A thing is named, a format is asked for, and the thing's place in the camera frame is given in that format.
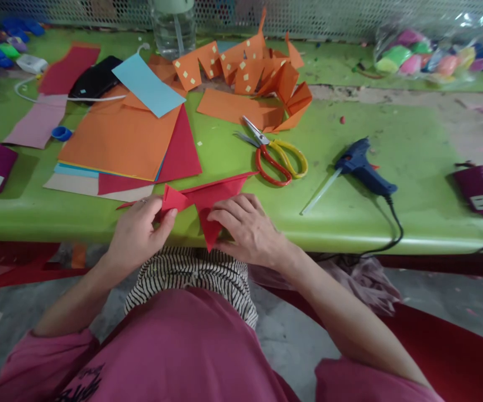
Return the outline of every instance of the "pink shirt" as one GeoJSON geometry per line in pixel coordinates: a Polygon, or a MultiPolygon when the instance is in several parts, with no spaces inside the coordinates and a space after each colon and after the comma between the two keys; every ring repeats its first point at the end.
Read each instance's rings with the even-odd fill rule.
{"type": "MultiPolygon", "coordinates": [[[[316,400],[442,402],[413,382],[324,359],[316,400]]],[[[135,309],[103,345],[91,332],[27,334],[0,375],[0,401],[295,401],[267,362],[256,333],[226,299],[170,289],[135,309]]]]}

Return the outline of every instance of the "concrete floor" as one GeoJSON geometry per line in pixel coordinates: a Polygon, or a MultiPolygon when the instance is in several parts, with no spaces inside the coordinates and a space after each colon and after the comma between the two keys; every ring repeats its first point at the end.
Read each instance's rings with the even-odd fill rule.
{"type": "MultiPolygon", "coordinates": [[[[99,255],[104,250],[89,250],[99,255]]],[[[67,253],[59,255],[63,260],[67,253]]],[[[483,336],[483,279],[461,275],[387,269],[404,301],[483,336]]],[[[92,331],[104,339],[123,318],[123,304],[136,275],[114,289],[92,331]]],[[[0,367],[16,342],[35,325],[44,310],[79,278],[0,289],[0,367]]],[[[327,333],[310,318],[257,285],[252,297],[260,315],[256,328],[272,367],[292,386],[302,401],[313,401],[314,368],[322,357],[339,353],[327,333]]]]}

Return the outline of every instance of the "hand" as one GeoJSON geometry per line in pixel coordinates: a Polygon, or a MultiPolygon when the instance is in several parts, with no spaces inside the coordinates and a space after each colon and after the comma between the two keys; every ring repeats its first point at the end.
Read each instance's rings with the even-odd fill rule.
{"type": "Polygon", "coordinates": [[[276,230],[254,194],[219,201],[208,216],[224,226],[236,244],[217,242],[215,248],[236,260],[280,270],[295,247],[276,230]]]}
{"type": "Polygon", "coordinates": [[[120,217],[109,250],[103,256],[106,265],[128,276],[159,251],[165,244],[178,210],[171,209],[163,217],[161,226],[154,230],[152,221],[161,211],[161,196],[151,195],[136,202],[120,217]]]}

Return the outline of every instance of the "plastic bag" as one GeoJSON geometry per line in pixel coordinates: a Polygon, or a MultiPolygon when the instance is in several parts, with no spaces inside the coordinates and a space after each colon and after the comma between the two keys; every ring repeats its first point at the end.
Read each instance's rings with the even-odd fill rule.
{"type": "Polygon", "coordinates": [[[396,18],[377,30],[374,63],[381,74],[466,85],[483,70],[483,15],[396,18]]]}

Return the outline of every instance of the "water bottle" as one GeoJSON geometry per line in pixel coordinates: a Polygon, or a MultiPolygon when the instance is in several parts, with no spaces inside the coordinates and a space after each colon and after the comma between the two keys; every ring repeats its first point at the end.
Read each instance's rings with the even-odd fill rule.
{"type": "Polygon", "coordinates": [[[196,48],[195,0],[150,0],[152,26],[161,56],[175,60],[196,48]]]}

